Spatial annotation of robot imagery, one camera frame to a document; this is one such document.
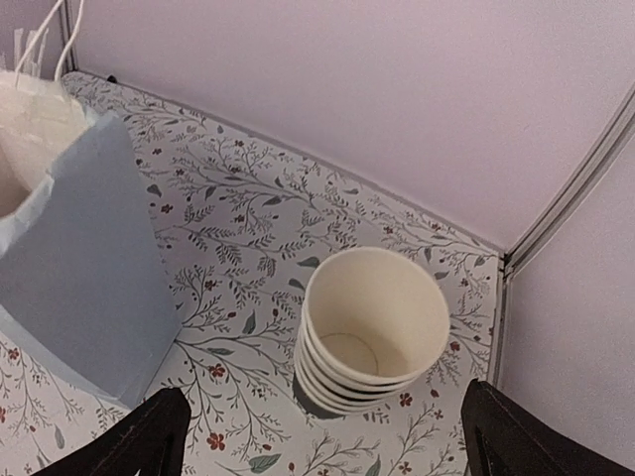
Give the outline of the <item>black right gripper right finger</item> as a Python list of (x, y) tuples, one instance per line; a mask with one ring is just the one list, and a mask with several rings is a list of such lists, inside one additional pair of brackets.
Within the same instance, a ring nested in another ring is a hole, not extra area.
[(461, 406), (471, 475), (632, 475), (554, 431), (487, 382), (472, 380)]

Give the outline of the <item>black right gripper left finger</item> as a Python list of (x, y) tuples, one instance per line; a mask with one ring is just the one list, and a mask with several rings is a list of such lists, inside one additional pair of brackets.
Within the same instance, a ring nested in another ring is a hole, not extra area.
[(162, 389), (101, 436), (38, 473), (180, 476), (190, 421), (183, 392)]

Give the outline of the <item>light blue paper bag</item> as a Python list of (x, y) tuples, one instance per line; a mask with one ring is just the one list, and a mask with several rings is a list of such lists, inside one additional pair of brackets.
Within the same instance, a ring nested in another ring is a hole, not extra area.
[(125, 123), (1, 73), (1, 330), (69, 384), (138, 405), (179, 333)]

